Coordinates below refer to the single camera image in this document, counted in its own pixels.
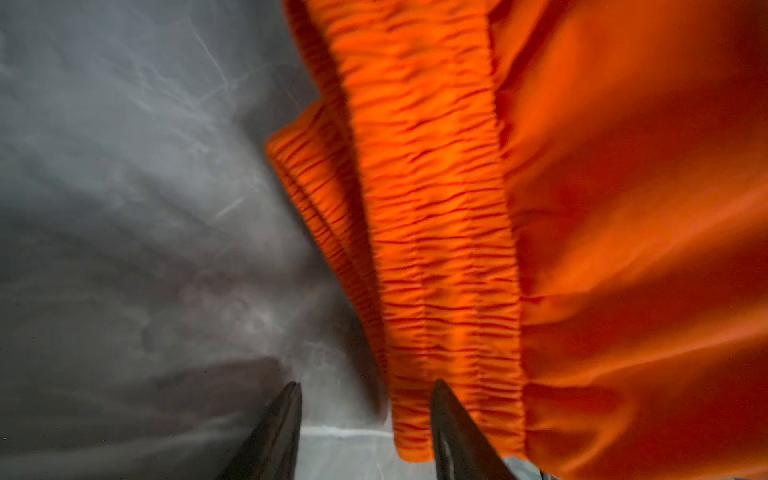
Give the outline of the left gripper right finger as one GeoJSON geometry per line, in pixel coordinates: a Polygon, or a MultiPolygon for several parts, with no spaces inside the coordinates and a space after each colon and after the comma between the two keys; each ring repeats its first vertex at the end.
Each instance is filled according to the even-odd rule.
{"type": "Polygon", "coordinates": [[[439,480],[516,479],[442,379],[432,390],[430,427],[439,480]]]}

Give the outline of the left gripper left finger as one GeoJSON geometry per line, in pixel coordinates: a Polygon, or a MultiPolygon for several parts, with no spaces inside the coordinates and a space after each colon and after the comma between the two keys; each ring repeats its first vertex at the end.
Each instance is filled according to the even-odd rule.
{"type": "Polygon", "coordinates": [[[302,422],[301,385],[289,382],[268,405],[219,480],[293,480],[302,422]]]}

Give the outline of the orange shorts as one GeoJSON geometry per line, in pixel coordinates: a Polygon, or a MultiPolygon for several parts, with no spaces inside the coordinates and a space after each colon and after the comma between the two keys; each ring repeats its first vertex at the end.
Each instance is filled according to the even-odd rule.
{"type": "Polygon", "coordinates": [[[767,475],[763,1],[289,1],[268,158],[384,376],[564,479],[767,475]]]}

